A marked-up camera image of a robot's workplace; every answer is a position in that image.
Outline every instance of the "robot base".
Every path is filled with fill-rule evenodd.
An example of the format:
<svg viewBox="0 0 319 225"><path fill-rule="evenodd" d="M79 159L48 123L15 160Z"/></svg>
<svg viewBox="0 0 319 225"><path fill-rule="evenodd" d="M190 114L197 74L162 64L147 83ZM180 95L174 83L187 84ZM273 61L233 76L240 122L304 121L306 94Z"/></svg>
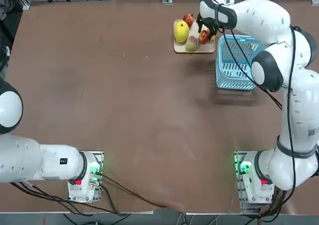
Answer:
<svg viewBox="0 0 319 225"><path fill-rule="evenodd" d="M81 151L87 159L87 169L84 178L76 183L68 182L68 199L80 203L94 203L101 199L102 176L94 174L103 173L103 151Z"/></svg>
<svg viewBox="0 0 319 225"><path fill-rule="evenodd" d="M255 172L256 153L256 151L235 151L234 153L239 202L243 214L258 214L262 206L272 202L274 193L274 184L262 185Z"/></svg>

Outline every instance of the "tabletop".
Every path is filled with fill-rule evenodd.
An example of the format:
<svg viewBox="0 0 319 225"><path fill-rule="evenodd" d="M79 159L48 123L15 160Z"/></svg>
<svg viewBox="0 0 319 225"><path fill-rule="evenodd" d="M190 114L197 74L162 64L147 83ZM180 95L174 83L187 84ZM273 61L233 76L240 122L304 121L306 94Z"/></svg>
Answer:
<svg viewBox="0 0 319 225"><path fill-rule="evenodd" d="M274 1L290 13L293 25L319 41L318 8L310 0ZM24 102L14 134L103 150L104 173L155 203L183 212L228 213L234 151L275 147L281 112L257 89L218 90L215 53L174 52L174 20L198 10L198 0L32 5L22 15L7 75ZM318 60L310 69L319 70ZM67 195L65 181L37 184ZM0 186L6 201L1 212L65 211L9 184ZM110 187L118 210L154 209ZM317 187L317 179L297 187L283 212L318 215L312 205L319 199ZM110 208L105 195L96 205ZM240 212L237 193L230 212Z"/></svg>

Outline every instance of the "white robotic arm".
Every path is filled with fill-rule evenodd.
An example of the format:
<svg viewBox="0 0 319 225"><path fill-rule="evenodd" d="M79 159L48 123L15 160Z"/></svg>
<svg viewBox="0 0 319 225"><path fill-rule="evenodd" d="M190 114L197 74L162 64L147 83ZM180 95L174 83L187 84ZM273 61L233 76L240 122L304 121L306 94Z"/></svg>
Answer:
<svg viewBox="0 0 319 225"><path fill-rule="evenodd" d="M305 31L295 30L295 63L290 89L289 75L293 59L293 36L288 12L269 0L201 0L201 24L214 30L222 26L250 35L264 43L252 63L257 84L271 91L281 90L283 127L274 143L275 149L250 151L242 171L248 202L270 203L274 185L282 190L293 187L293 164L287 123L287 94L290 99L290 121L294 146L296 186L318 170L316 157L319 139L319 75L306 67L317 55L317 44Z"/></svg>
<svg viewBox="0 0 319 225"><path fill-rule="evenodd" d="M102 161L93 152L79 152L67 145L40 145L8 134L22 114L21 96L0 79L0 183L68 180L69 199L84 203L99 200L101 178L95 172L102 172Z"/></svg>

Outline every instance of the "metal mounting plate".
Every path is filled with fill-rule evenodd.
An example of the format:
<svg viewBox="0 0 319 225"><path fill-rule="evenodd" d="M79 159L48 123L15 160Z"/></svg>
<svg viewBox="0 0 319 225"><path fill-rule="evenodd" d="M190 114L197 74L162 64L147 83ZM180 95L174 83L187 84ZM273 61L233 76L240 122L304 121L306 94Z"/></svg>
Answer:
<svg viewBox="0 0 319 225"><path fill-rule="evenodd" d="M243 162L245 155L247 153L248 153L248 151L236 151L235 150L235 152L234 152L239 204L240 204L240 209L241 209L242 214L255 215L255 214L259 213L261 207L263 207L264 204L250 204L247 201L247 195L246 195L246 190L245 190L245 184L243 182L243 177L238 170L238 168L240 167L240 164Z"/></svg>
<svg viewBox="0 0 319 225"><path fill-rule="evenodd" d="M104 162L104 151L89 151L90 153L92 153L97 162L100 164L100 173L102 174L103 173L103 162ZM98 178L98 182L101 184L102 183L102 176L99 176ZM99 200L101 199L101 187L96 187L95 188L95 192L94 192L94 195L93 195L93 202L98 202Z"/></svg>

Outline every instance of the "blue plastic basket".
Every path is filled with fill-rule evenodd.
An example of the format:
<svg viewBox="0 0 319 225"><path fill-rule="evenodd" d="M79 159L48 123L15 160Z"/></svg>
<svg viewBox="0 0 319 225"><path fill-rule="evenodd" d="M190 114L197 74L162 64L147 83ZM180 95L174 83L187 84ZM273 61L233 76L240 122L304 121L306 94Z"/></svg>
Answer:
<svg viewBox="0 0 319 225"><path fill-rule="evenodd" d="M246 36L236 35L235 36L241 48L245 52L249 63L253 58L263 49L265 46L258 40ZM231 51L234 54L237 62L246 74L252 78L251 68L247 64L247 61L240 51L236 41L232 35L226 35L227 42L230 46ZM225 43L225 38L222 36L218 41L217 48L217 59L216 59L216 85L218 88L223 89L239 89L239 90L251 90L256 86L247 78L240 68L236 65L233 57L231 56L228 47Z"/></svg>

